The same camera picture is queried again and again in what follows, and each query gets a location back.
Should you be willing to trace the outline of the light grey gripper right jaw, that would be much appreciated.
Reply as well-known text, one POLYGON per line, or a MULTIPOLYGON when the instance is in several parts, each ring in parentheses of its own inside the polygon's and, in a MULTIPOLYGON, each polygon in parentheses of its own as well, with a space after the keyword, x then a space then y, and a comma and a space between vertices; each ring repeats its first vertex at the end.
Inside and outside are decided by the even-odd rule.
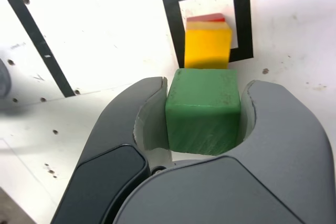
POLYGON ((316 116, 285 87, 252 81, 244 140, 137 187, 115 223, 333 223, 334 162, 316 116))

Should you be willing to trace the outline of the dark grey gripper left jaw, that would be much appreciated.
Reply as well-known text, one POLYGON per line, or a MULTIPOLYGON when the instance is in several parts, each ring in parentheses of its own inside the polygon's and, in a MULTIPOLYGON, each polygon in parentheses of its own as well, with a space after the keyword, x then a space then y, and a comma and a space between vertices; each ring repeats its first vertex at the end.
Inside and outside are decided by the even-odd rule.
POLYGON ((167 79, 145 78, 118 94, 98 117, 52 223, 112 223, 128 195, 167 166, 167 79))

